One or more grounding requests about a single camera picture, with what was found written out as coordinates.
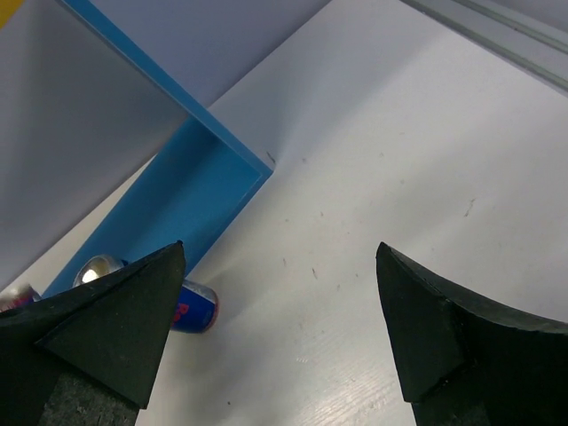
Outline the aluminium rail frame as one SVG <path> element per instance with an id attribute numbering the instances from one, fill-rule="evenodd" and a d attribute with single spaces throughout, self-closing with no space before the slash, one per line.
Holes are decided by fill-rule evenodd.
<path id="1" fill-rule="evenodd" d="M 565 94 L 565 1 L 407 1 L 413 9 L 465 36 Z"/>

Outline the silver blue can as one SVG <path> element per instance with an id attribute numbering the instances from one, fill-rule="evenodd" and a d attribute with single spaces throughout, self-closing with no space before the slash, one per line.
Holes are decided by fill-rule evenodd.
<path id="1" fill-rule="evenodd" d="M 97 280 L 129 263 L 106 254 L 92 257 L 76 274 L 73 287 Z M 218 296 L 210 287 L 184 280 L 172 320 L 173 330 L 201 334 L 213 326 L 218 315 Z"/>

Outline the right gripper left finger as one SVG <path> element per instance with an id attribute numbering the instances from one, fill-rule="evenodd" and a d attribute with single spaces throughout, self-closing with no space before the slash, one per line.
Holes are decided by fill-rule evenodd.
<path id="1" fill-rule="evenodd" d="M 147 408 L 185 271 L 177 241 L 1 314 L 3 425 L 133 425 Z"/>

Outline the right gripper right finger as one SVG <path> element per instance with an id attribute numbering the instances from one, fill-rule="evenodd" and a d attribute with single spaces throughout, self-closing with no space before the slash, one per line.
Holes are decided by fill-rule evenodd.
<path id="1" fill-rule="evenodd" d="M 481 296 L 381 243 L 376 275 L 419 425 L 565 425 L 567 325 Z"/>

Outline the silver can red tab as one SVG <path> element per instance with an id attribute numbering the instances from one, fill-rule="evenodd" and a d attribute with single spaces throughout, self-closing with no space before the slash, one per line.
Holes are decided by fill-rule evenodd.
<path id="1" fill-rule="evenodd" d="M 34 302 L 38 302 L 40 300 L 41 296 L 32 288 L 30 284 L 22 283 L 18 286 L 7 288 L 1 293 L 1 312 L 17 309 Z"/>

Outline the blue and yellow shelf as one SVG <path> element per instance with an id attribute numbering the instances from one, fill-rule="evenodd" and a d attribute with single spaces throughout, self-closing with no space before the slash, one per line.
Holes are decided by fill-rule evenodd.
<path id="1" fill-rule="evenodd" d="M 272 167 L 89 1 L 25 1 L 1 26 L 1 283 L 131 173 L 138 178 L 45 291 L 93 256 L 173 241 L 193 268 Z"/>

